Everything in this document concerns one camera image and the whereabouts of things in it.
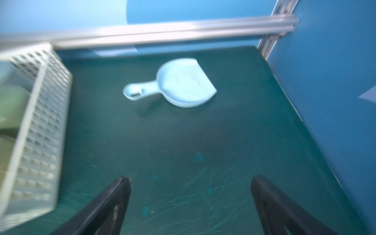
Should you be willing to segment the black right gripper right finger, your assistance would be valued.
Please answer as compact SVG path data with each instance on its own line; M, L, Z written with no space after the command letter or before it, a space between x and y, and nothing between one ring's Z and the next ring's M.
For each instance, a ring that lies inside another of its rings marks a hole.
M336 235L266 177L253 177L250 187L266 235Z

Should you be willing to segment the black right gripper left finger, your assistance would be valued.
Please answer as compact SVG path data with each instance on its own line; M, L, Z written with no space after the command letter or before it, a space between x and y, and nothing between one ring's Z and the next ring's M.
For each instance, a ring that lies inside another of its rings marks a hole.
M118 235L131 195L128 178L121 176L91 203L52 232L53 235Z

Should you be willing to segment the white perforated plastic basket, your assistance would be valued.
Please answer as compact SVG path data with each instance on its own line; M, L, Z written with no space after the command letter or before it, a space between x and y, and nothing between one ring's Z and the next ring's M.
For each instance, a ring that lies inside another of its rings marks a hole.
M1 231L5 232L57 206L73 77L48 43L2 51L1 59L32 82L1 175Z

